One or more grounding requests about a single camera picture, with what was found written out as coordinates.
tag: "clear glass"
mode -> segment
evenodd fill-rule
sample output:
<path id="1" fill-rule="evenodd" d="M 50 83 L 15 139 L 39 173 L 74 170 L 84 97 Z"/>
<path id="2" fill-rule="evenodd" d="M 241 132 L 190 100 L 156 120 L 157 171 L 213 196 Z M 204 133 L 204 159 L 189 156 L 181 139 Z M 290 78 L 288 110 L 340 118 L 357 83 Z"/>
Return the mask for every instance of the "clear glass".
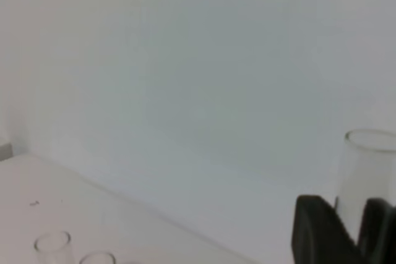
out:
<path id="1" fill-rule="evenodd" d="M 340 159 L 337 213 L 357 241 L 369 198 L 396 201 L 396 134 L 374 129 L 345 135 Z"/>
<path id="2" fill-rule="evenodd" d="M 94 252 L 81 259 L 80 264 L 116 264 L 116 257 L 112 253 Z"/>
<path id="3" fill-rule="evenodd" d="M 39 264 L 75 264 L 71 236 L 61 231 L 40 236 L 35 241 Z"/>

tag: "white wall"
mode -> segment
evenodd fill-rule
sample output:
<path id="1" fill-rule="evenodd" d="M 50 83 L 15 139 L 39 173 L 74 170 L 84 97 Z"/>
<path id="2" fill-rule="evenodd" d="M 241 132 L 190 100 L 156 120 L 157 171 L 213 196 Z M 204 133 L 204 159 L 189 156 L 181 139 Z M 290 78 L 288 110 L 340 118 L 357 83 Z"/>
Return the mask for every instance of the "white wall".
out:
<path id="1" fill-rule="evenodd" d="M 333 197 L 343 133 L 396 130 L 392 0 L 0 1 L 17 152 L 263 263 L 291 263 L 298 194 Z"/>

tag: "drinking glass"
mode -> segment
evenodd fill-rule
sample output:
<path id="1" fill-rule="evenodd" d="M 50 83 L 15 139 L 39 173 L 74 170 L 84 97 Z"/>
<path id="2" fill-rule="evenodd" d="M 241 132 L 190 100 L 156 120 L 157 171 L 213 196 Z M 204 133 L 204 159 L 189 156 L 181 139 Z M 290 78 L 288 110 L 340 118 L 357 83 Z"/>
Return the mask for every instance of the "drinking glass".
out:
<path id="1" fill-rule="evenodd" d="M 116 264 L 116 258 L 112 253 L 94 252 L 81 259 L 80 264 Z"/>
<path id="2" fill-rule="evenodd" d="M 48 233 L 36 239 L 34 244 L 40 264 L 75 264 L 69 233 Z"/>
<path id="3" fill-rule="evenodd" d="M 358 129 L 345 135 L 336 210 L 355 242 L 368 199 L 382 198 L 395 203 L 395 174 L 396 134 Z"/>

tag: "gray object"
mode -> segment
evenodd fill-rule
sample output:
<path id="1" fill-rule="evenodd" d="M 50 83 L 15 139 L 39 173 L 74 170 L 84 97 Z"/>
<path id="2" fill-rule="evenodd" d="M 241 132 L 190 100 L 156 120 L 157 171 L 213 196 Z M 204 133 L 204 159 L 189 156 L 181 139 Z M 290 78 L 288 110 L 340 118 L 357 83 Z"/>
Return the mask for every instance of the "gray object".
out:
<path id="1" fill-rule="evenodd" d="M 0 138 L 0 161 L 12 158 L 12 146 L 11 143 L 7 142 L 3 138 Z"/>

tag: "small mark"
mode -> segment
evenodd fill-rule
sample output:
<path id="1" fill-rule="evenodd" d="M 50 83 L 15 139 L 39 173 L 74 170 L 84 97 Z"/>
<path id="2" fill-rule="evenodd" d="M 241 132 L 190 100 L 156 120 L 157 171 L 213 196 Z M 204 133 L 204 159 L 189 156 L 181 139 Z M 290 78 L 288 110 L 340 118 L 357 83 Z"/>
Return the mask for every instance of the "small mark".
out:
<path id="1" fill-rule="evenodd" d="M 39 205 L 40 203 L 39 203 L 39 201 L 34 201 L 34 202 L 32 202 L 31 204 L 29 204 L 31 207 L 35 207 L 36 205 Z"/>

